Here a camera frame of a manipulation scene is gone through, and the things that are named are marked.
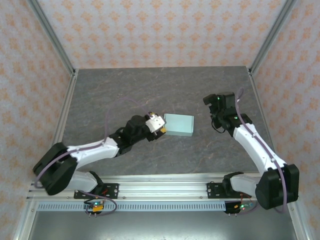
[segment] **patterned wallpaper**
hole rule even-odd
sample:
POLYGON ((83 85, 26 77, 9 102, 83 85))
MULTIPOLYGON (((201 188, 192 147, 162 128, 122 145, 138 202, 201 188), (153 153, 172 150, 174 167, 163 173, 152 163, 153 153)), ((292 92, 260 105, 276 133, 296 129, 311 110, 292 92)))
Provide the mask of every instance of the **patterned wallpaper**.
POLYGON ((273 143, 300 170, 300 196, 320 236, 320 1, 300 0, 254 76, 273 143))
POLYGON ((75 68, 250 67, 285 0, 39 0, 75 68))
POLYGON ((0 15, 0 239, 11 240, 70 76, 26 0, 1 0, 0 15))

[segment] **gray table surface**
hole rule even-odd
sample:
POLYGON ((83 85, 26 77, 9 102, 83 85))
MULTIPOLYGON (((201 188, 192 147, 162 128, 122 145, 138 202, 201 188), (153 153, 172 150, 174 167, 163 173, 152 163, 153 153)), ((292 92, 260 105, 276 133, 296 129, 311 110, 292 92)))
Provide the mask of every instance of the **gray table surface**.
POLYGON ((203 97, 236 92, 244 87, 240 111, 253 121, 269 144, 266 127, 244 66, 81 69, 63 134, 68 145, 82 145, 104 137, 104 118, 110 111, 110 133, 124 127, 133 115, 145 112, 132 102, 114 103, 123 97, 139 102, 160 115, 194 116, 193 136, 164 135, 143 140, 120 157, 103 159, 82 167, 106 175, 151 175, 219 172, 256 172, 242 146, 225 132, 211 127, 209 108, 203 97))

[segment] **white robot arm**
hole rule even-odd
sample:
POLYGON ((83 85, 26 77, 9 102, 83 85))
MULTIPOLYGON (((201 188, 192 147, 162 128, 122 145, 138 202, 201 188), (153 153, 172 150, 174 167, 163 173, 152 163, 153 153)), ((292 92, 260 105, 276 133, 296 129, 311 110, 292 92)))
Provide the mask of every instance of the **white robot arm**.
POLYGON ((243 172, 230 173, 222 181, 225 193, 232 195, 241 192, 256 197, 265 209, 296 201, 299 189, 298 168, 294 164, 287 165, 272 151, 246 114, 237 113, 235 94, 210 94, 203 98, 203 102, 205 105, 211 104, 212 127, 219 133, 228 131, 243 146, 261 175, 257 181, 243 172))
POLYGON ((77 169, 102 159, 123 155, 143 139, 150 142, 160 138, 166 133, 165 124, 162 116, 150 112, 146 116, 133 116, 125 127, 97 142, 79 146, 56 143, 34 166, 33 172, 49 195, 65 189, 99 195, 103 184, 98 175, 77 169))

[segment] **purple cable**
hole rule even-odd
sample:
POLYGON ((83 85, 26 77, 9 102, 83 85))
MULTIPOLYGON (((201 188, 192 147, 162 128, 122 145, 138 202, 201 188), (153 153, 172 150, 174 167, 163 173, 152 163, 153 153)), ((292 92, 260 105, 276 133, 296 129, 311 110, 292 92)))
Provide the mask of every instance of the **purple cable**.
POLYGON ((71 150, 71 151, 67 151, 61 155, 59 155, 58 157, 56 157, 54 160, 52 160, 47 166, 45 166, 42 171, 36 176, 35 180, 34 180, 34 187, 36 189, 41 189, 42 187, 39 187, 38 186, 38 182, 40 180, 40 178, 43 176, 43 174, 48 170, 48 168, 50 168, 53 164, 55 164, 57 161, 59 161, 60 159, 64 158, 65 156, 69 155, 69 154, 73 154, 75 152, 81 152, 81 151, 86 151, 86 150, 91 150, 91 149, 95 149, 95 148, 98 148, 100 146, 102 146, 106 140, 107 140, 107 137, 108 137, 108 116, 109 116, 109 111, 110 109, 112 109, 117 103, 120 103, 121 101, 131 101, 135 104, 138 105, 138 107, 140 107, 144 112, 146 112, 147 115, 149 115, 148 111, 146 111, 144 109, 144 107, 142 107, 142 105, 140 105, 137 101, 133 100, 133 99, 130 99, 130 98, 127 98, 127 97, 123 97, 123 98, 120 98, 118 99, 116 102, 114 102, 114 104, 111 106, 111 108, 108 109, 108 111, 106 112, 106 115, 105 115, 105 120, 104 120, 104 138, 103 138, 103 141, 98 143, 97 145, 94 145, 94 146, 88 146, 88 147, 83 147, 83 148, 79 148, 79 149, 74 149, 74 150, 71 150))
POLYGON ((94 146, 88 146, 88 147, 83 147, 83 148, 79 148, 79 149, 74 149, 71 151, 67 151, 59 156, 57 156, 53 161, 51 161, 47 166, 45 166, 42 171, 38 174, 38 176, 36 176, 35 180, 34 180, 34 187, 36 189, 42 189, 42 187, 38 186, 38 182, 40 180, 40 178, 43 176, 43 174, 48 170, 48 168, 50 168, 53 164, 55 164, 57 161, 59 161, 60 159, 64 158, 65 156, 69 155, 69 154, 73 154, 75 152, 80 152, 80 151, 85 151, 85 150, 91 150, 91 149, 95 149, 100 147, 101 145, 103 145, 105 142, 100 142, 97 145, 94 146))
MULTIPOLYGON (((112 203, 114 204, 114 209, 112 209, 111 211, 107 211, 107 212, 103 212, 103 213, 97 214, 97 215, 96 215, 97 217, 101 217, 101 216, 105 216, 105 215, 112 214, 112 213, 114 213, 114 212, 117 210, 117 208, 118 208, 117 203, 116 203, 113 199, 111 199, 111 198, 109 198, 109 197, 95 195, 95 194, 92 194, 92 193, 89 193, 89 192, 85 192, 85 191, 79 191, 79 192, 82 193, 82 194, 91 196, 91 197, 108 200, 108 201, 110 201, 110 202, 112 202, 112 203)), ((85 208, 85 213, 86 213, 87 215, 89 215, 89 216, 90 216, 90 213, 89 213, 89 211, 88 211, 88 208, 89 208, 89 207, 92 207, 93 205, 94 205, 93 203, 92 203, 92 204, 89 204, 89 205, 86 206, 86 208, 85 208)))
MULTIPOLYGON (((244 93, 244 88, 241 87, 238 92, 235 95, 235 110, 236 110, 236 114, 239 117, 240 122, 242 123, 242 125, 245 127, 245 129, 251 134, 251 136, 253 138, 255 138, 258 143, 261 145, 261 147, 263 147, 263 149, 265 150, 265 152, 268 154, 268 156, 270 157, 270 159, 273 159, 274 156, 271 154, 271 152, 269 151, 269 149, 266 147, 266 145, 261 141, 260 138, 258 138, 256 135, 254 135, 254 133, 251 131, 251 129, 246 125, 245 121, 243 120, 243 118, 241 117, 240 111, 239 111, 239 105, 238 105, 238 101, 240 100, 240 98, 242 97, 244 93)), ((277 212, 281 212, 284 213, 286 211, 286 205, 287 205, 287 186, 286 186, 286 181, 285 181, 285 176, 284 173, 281 170, 281 167, 279 166, 278 162, 274 159, 273 160, 280 178, 281 178, 281 183, 282 183, 282 191, 283 191, 283 205, 282 205, 282 210, 278 211, 276 209, 277 212)))

